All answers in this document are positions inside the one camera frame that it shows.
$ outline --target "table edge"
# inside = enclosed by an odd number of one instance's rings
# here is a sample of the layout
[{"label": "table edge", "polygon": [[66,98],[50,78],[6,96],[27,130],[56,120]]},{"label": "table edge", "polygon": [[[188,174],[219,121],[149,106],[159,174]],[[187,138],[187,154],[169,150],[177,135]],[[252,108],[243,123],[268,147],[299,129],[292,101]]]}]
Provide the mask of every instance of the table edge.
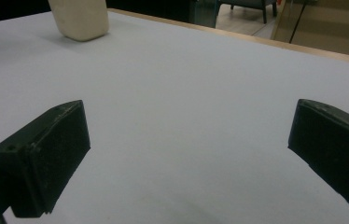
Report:
[{"label": "table edge", "polygon": [[143,20],[157,21],[157,22],[167,23],[167,24],[171,24],[171,25],[182,26],[182,27],[186,27],[189,29],[195,29],[195,30],[209,32],[209,33],[214,33],[217,35],[231,36],[231,37],[235,37],[235,38],[242,39],[242,40],[247,40],[247,41],[251,41],[251,42],[255,42],[255,43],[259,43],[259,44],[263,44],[263,45],[276,47],[279,49],[289,49],[289,50],[294,50],[294,51],[298,51],[298,52],[303,52],[303,53],[308,53],[308,54],[313,54],[313,55],[317,55],[317,56],[322,56],[322,57],[327,57],[327,58],[332,58],[332,59],[336,59],[336,60],[340,60],[340,61],[349,62],[349,55],[348,54],[341,54],[341,53],[327,51],[327,50],[323,50],[323,49],[313,49],[313,48],[304,47],[304,46],[300,46],[300,45],[288,44],[288,43],[280,42],[280,41],[276,41],[276,40],[264,39],[264,38],[252,36],[252,35],[242,35],[242,34],[237,34],[237,33],[229,32],[229,31],[223,31],[223,30],[218,30],[218,29],[214,29],[214,28],[210,28],[210,27],[201,26],[201,25],[186,23],[186,22],[182,22],[182,21],[172,21],[172,20],[168,20],[168,19],[164,19],[164,18],[158,18],[158,17],[148,16],[148,15],[144,15],[144,14],[140,14],[140,13],[120,10],[120,9],[116,9],[116,8],[112,8],[112,7],[109,8],[108,11],[118,13],[118,14],[123,14],[126,16],[132,16],[135,18],[143,19]]}]

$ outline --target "tiled floor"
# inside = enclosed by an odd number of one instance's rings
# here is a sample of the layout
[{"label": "tiled floor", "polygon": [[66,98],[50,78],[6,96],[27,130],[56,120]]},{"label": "tiled floor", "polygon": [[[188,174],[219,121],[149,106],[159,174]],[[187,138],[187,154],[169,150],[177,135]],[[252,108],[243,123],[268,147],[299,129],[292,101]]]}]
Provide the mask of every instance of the tiled floor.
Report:
[{"label": "tiled floor", "polygon": [[267,23],[264,24],[262,11],[252,8],[222,5],[218,12],[216,28],[244,35],[254,35],[262,38],[271,38],[275,17],[272,7],[267,7]]}]

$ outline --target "white object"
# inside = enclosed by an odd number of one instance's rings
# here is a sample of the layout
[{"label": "white object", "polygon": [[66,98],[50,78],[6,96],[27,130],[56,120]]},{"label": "white object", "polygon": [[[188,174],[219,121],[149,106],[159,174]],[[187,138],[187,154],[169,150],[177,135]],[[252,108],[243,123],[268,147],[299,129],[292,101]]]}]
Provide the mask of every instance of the white object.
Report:
[{"label": "white object", "polygon": [[76,41],[87,41],[108,31],[105,0],[49,0],[59,31]]}]

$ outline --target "chair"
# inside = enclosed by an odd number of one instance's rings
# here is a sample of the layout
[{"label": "chair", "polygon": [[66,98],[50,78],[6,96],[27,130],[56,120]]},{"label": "chair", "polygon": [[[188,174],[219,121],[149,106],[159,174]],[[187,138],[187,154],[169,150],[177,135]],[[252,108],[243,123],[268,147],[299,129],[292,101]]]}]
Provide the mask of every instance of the chair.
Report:
[{"label": "chair", "polygon": [[264,23],[267,23],[266,6],[272,5],[273,16],[275,17],[277,15],[276,0],[216,0],[216,18],[222,4],[230,5],[230,9],[233,9],[234,6],[260,9],[262,10]]}]

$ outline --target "white bottle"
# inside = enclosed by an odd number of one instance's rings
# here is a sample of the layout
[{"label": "white bottle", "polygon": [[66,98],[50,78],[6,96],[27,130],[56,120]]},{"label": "white bottle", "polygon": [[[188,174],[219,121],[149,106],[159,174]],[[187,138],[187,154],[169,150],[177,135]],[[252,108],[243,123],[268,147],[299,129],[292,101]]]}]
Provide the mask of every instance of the white bottle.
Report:
[{"label": "white bottle", "polygon": [[76,41],[105,35],[108,17],[105,0],[49,0],[59,31]]}]

